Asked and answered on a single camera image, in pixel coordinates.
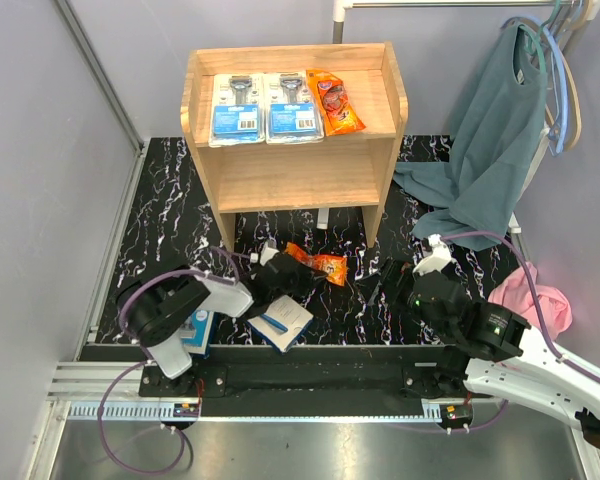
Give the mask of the blue Harry's razor box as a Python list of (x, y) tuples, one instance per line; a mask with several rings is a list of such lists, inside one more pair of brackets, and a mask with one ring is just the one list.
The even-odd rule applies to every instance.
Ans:
[(213, 311), (197, 310), (179, 330), (181, 342), (191, 355), (201, 358), (208, 357), (214, 320), (215, 313)]

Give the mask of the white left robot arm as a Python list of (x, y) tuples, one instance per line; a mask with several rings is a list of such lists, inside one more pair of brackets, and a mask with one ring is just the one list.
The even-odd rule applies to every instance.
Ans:
[(327, 273), (304, 265), (269, 245), (251, 256), (252, 270), (232, 279), (194, 269), (173, 259), (158, 275), (130, 279), (116, 302), (121, 331), (138, 342), (161, 370), (161, 384), (176, 396), (195, 386), (193, 352), (181, 329), (188, 320), (205, 347), (215, 314), (247, 323), (278, 351), (285, 352), (311, 323), (313, 315), (295, 299), (310, 293)]

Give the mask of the orange razor pack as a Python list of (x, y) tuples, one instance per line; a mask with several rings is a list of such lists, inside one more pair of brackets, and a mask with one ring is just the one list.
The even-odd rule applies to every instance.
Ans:
[(308, 69), (306, 76), (327, 136), (352, 134), (366, 128), (352, 107), (345, 84), (339, 77), (319, 69)]
[(347, 259), (330, 254), (311, 255), (298, 245), (288, 242), (285, 252), (301, 264), (327, 274), (327, 280), (337, 286), (344, 286), (348, 274)]

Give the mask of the Gillette razor blister pack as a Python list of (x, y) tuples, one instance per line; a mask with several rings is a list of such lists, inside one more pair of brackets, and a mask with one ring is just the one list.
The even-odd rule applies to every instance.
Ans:
[(265, 140), (262, 73), (214, 76), (209, 146), (258, 144)]

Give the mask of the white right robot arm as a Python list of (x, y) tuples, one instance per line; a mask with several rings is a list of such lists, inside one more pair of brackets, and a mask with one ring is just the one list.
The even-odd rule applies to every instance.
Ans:
[(391, 310), (423, 322), (443, 344), (435, 366), (408, 374), (408, 392), (499, 397), (562, 421), (600, 450), (600, 367), (512, 310), (472, 300), (438, 265), (389, 260), (376, 290)]

